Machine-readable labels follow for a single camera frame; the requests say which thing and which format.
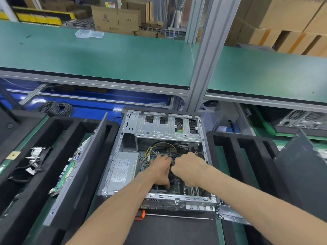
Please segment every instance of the expansion slot bracket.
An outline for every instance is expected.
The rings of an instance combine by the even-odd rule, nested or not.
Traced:
[[[217,218],[222,220],[241,223],[245,225],[252,225],[228,205],[218,204],[216,208],[216,216]]]

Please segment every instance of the hand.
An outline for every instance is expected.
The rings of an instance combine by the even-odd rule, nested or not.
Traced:
[[[180,177],[188,187],[201,187],[208,167],[209,165],[203,159],[192,152],[188,152],[175,158],[175,165],[171,167],[171,171]]]
[[[171,164],[171,157],[158,155],[155,160],[150,160],[150,166],[145,170],[153,177],[153,184],[164,185],[166,190],[170,188],[168,173]]]

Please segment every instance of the right hand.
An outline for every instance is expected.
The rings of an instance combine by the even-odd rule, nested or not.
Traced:
[[[206,177],[206,169],[209,165],[200,157],[192,152],[175,158],[175,165],[171,167],[171,171],[177,177],[180,177],[188,187],[202,186],[202,182]]]

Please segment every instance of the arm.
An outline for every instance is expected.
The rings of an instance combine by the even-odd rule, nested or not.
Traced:
[[[171,170],[187,186],[199,186],[228,203],[274,245],[326,244],[326,222],[231,178],[193,153],[176,158]]]
[[[165,185],[168,189],[168,173],[171,158],[157,156],[150,166],[137,174],[135,179],[107,199],[80,227],[67,245],[120,245],[132,226],[144,197],[153,184]]]

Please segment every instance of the bundle of cables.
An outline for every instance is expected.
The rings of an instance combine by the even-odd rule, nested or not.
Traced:
[[[49,101],[34,109],[34,111],[47,113],[49,116],[71,116],[73,114],[74,107],[66,102],[58,103],[55,101]]]
[[[147,157],[150,155],[151,151],[154,153],[154,151],[152,150],[153,148],[158,148],[158,147],[166,147],[167,149],[169,149],[170,147],[172,147],[171,151],[172,153],[176,153],[177,155],[180,156],[180,154],[177,152],[177,149],[175,148],[174,145],[170,144],[170,143],[166,143],[166,142],[159,142],[159,143],[155,143],[153,144],[151,147],[149,147],[146,152],[145,152],[145,155],[144,155],[144,158],[140,161],[140,163],[142,163],[143,161],[145,161],[147,159]]]

